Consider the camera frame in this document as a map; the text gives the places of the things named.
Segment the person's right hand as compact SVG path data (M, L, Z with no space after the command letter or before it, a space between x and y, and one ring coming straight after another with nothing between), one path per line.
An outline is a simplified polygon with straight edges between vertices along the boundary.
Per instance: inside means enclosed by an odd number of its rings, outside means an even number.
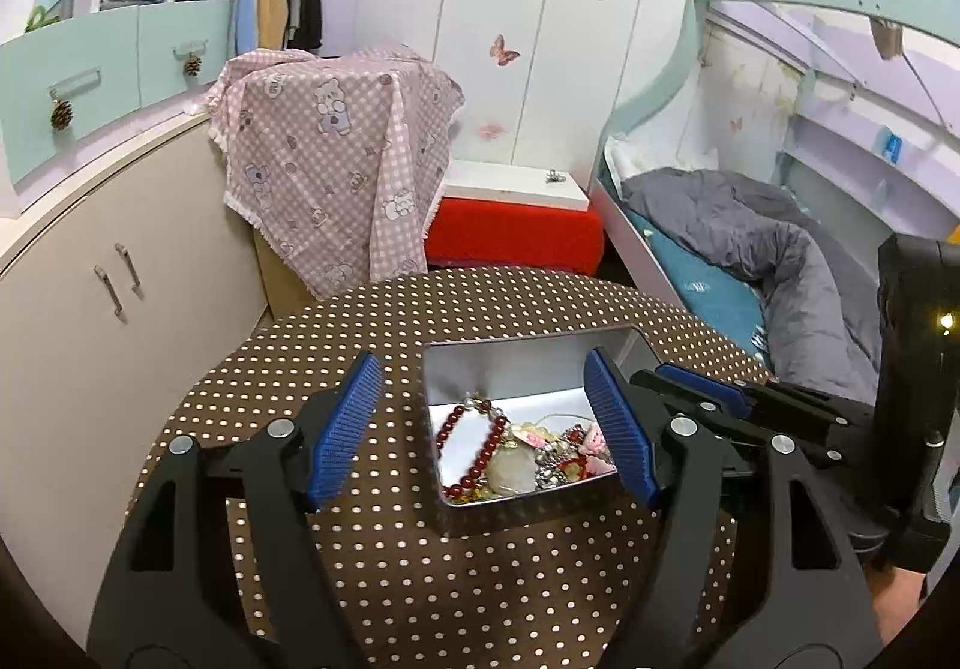
M926 600L926 575L871 560L864 566L882 644L892 643Z

